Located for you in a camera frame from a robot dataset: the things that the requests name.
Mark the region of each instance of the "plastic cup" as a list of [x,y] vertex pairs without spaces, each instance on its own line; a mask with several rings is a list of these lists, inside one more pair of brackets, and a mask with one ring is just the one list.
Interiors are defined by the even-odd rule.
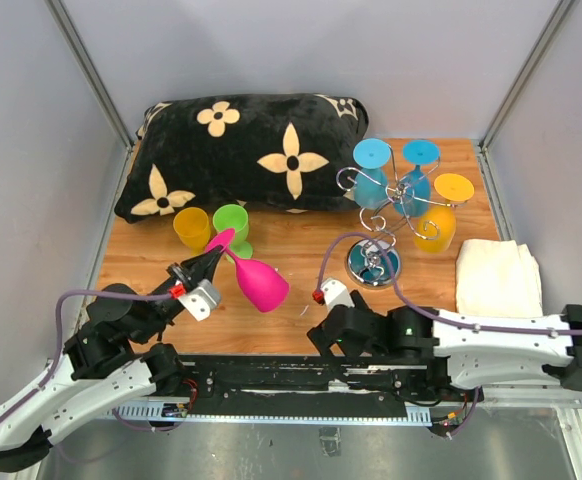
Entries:
[[240,258],[251,258],[253,247],[246,241],[249,235],[249,214],[240,205],[225,205],[213,215],[213,227],[218,233],[227,228],[235,229],[235,237],[230,249]]
[[202,253],[211,239],[209,216],[201,208],[189,207],[178,212],[173,219],[173,229],[195,254]]

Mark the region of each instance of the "metal floor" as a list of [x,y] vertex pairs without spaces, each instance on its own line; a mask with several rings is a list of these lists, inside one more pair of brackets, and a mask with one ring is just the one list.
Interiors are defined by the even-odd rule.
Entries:
[[575,479],[550,408],[476,411],[453,441],[423,427],[185,423],[170,433],[95,421],[52,451],[39,480],[551,480]]

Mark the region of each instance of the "red cap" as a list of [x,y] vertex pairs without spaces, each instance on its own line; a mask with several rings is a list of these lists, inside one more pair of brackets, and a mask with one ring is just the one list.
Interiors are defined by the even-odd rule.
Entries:
[[311,296],[316,303],[324,305],[324,292],[322,290],[316,290]]
[[177,285],[169,289],[169,293],[173,298],[178,298],[187,293],[187,291],[185,290],[184,285],[178,283]]

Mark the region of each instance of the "flower pattern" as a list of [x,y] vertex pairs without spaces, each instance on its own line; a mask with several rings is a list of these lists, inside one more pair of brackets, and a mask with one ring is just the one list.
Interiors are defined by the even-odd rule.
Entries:
[[168,215],[175,212],[175,207],[184,207],[184,204],[195,197],[195,194],[185,190],[167,192],[167,184],[164,183],[162,174],[155,165],[151,166],[149,174],[149,191],[153,198],[142,200],[131,209],[133,215]]
[[135,135],[139,138],[142,139],[142,137],[144,137],[144,135],[147,133],[147,128],[149,128],[149,124],[151,123],[151,120],[153,120],[155,118],[155,116],[160,113],[162,110],[164,110],[165,108],[171,106],[171,103],[165,103],[165,102],[160,102],[157,105],[153,106],[145,115],[144,115],[144,123],[142,124],[142,126],[138,129],[137,132],[135,132]]
[[338,116],[340,118],[342,118],[342,115],[351,115],[356,120],[358,119],[358,114],[355,109],[355,105],[353,105],[352,98],[349,98],[347,100],[345,100],[344,98],[335,99],[319,93],[316,93],[315,96],[324,98],[327,102],[329,102],[333,106],[333,108],[335,108],[335,111],[338,112]]
[[291,122],[282,138],[282,150],[284,154],[270,153],[258,160],[258,164],[273,173],[286,173],[287,188],[296,200],[302,194],[302,174],[322,168],[329,161],[317,153],[300,153],[300,139]]
[[211,108],[207,108],[198,113],[198,123],[209,125],[209,135],[221,137],[224,135],[227,124],[232,124],[240,120],[240,112],[235,108],[229,108],[229,102],[216,102]]

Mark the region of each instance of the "metal frame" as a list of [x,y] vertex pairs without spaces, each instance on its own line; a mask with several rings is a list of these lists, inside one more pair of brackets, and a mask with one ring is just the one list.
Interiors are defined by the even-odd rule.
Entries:
[[107,89],[93,64],[93,61],[84,46],[84,42],[78,34],[78,30],[71,20],[67,8],[64,6],[62,0],[44,1],[47,4],[47,7],[49,7],[49,11],[53,16],[53,19],[56,21],[58,28],[62,32],[64,39],[69,44],[69,48],[75,56],[87,82],[91,86],[98,103],[102,107],[104,115],[107,117],[107,120],[109,120],[111,127],[116,132],[122,143],[124,143],[127,149],[130,149],[133,142],[129,136],[129,132],[122,121],[122,117],[120,117],[118,110],[113,104],[113,100],[111,100],[111,96],[107,92]]
[[[489,147],[493,144],[500,129],[506,122],[507,118],[513,111],[515,105],[520,100],[522,93],[529,83],[530,78],[541,63],[544,55],[549,50],[557,34],[564,26],[573,8],[579,0],[559,0],[550,18],[544,26],[538,40],[533,46],[531,52],[526,58],[520,72],[516,76],[511,88],[507,92],[493,120],[490,122],[484,137],[474,142],[476,158],[485,183],[487,195],[492,208],[499,236],[502,240],[515,238],[515,232],[509,222],[506,206],[502,203],[499,195],[498,181],[491,168],[492,160],[489,156]],[[121,188],[125,173],[131,164],[132,159],[132,139],[127,131],[126,126],[120,114],[118,113],[107,89],[100,78],[93,61],[91,60],[86,47],[78,31],[71,20],[62,0],[45,0],[54,20],[62,32],[69,48],[74,54],[78,65],[85,75],[94,95],[96,96],[101,108],[112,128],[128,149],[128,155],[121,169],[121,174],[116,189],[116,196]],[[106,246],[113,226],[113,201],[111,204],[111,215],[105,225],[102,239],[93,264],[92,273],[89,278],[89,287],[94,287],[98,278],[98,272],[102,264]],[[84,318],[84,310],[78,317],[76,328]],[[565,438],[568,454],[578,479],[582,479],[582,405],[579,400],[580,395],[577,392],[570,392],[561,388],[538,387],[538,386],[491,386],[485,387],[487,399],[480,406],[483,408],[524,408],[534,406],[547,406],[554,408],[560,420],[560,427]],[[10,476],[11,479],[33,479],[37,476],[39,464],[22,472]]]
[[513,107],[516,105],[524,88],[527,86],[529,79],[535,73],[538,65],[544,58],[544,55],[553,44],[558,32],[564,26],[569,14],[573,11],[573,7],[575,7],[579,1],[580,0],[559,0],[555,9],[551,13],[549,20],[544,26],[542,33],[540,33],[538,40],[531,49],[531,53],[529,53],[529,56],[522,65],[522,69],[514,80],[513,85],[504,97],[498,112],[491,121],[489,128],[487,128],[484,138],[480,141],[481,149],[488,150],[493,143],[500,128],[502,128],[502,125],[513,110]]
[[478,168],[482,175],[484,188],[487,192],[489,204],[491,205],[491,213],[495,220],[496,228],[498,229],[498,236],[500,240],[512,240],[515,238],[513,226],[509,222],[510,216],[507,213],[506,206],[502,202],[502,198],[498,193],[500,191],[493,169],[491,168],[491,158],[486,149],[479,146],[478,142],[474,142],[475,157],[478,160]]

